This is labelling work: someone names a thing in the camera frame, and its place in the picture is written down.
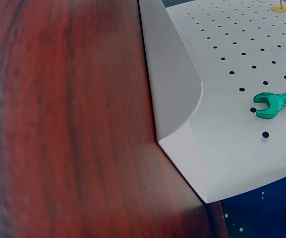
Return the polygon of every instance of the white pegboard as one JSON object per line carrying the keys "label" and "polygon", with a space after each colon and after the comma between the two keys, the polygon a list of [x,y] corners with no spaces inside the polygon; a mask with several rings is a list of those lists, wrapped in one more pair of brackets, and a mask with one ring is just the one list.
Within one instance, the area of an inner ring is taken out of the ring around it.
{"label": "white pegboard", "polygon": [[167,8],[203,81],[190,123],[214,177],[208,190],[217,195],[209,200],[286,176],[286,108],[272,120],[250,111],[265,108],[253,103],[254,95],[286,92],[286,12],[271,11],[275,5],[196,0]]}

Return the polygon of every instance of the white plastic tray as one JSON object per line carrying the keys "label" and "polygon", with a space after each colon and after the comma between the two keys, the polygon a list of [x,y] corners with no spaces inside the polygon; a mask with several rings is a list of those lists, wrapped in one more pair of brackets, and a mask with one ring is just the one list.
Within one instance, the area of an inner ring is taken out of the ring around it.
{"label": "white plastic tray", "polygon": [[159,143],[205,202],[286,176],[286,108],[272,120],[250,111],[263,107],[254,95],[286,91],[277,3],[197,0],[168,8],[169,17],[160,0],[140,1]]}

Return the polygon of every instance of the wrench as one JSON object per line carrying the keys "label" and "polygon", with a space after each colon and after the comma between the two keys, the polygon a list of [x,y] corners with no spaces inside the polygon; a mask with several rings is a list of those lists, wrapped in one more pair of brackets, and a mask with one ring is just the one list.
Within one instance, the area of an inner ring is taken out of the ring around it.
{"label": "wrench", "polygon": [[268,108],[257,110],[256,116],[263,119],[273,119],[286,106],[286,92],[275,94],[269,92],[259,93],[254,96],[254,103],[266,103]]}

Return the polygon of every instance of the wrench jaw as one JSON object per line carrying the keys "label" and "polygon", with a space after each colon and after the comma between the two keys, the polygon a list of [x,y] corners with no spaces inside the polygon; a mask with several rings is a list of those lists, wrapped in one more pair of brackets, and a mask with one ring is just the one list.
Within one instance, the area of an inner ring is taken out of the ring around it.
{"label": "wrench jaw", "polygon": [[256,111],[256,116],[259,118],[273,119],[281,110],[278,96],[274,93],[267,93],[267,92],[259,93],[254,97],[253,102],[266,103],[268,106],[267,109]]}

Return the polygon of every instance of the wooden table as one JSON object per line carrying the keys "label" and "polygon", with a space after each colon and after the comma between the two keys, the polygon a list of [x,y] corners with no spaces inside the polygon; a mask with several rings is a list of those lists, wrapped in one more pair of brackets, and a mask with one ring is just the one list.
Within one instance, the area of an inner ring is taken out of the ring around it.
{"label": "wooden table", "polygon": [[0,0],[0,237],[216,234],[155,141],[137,0]]}

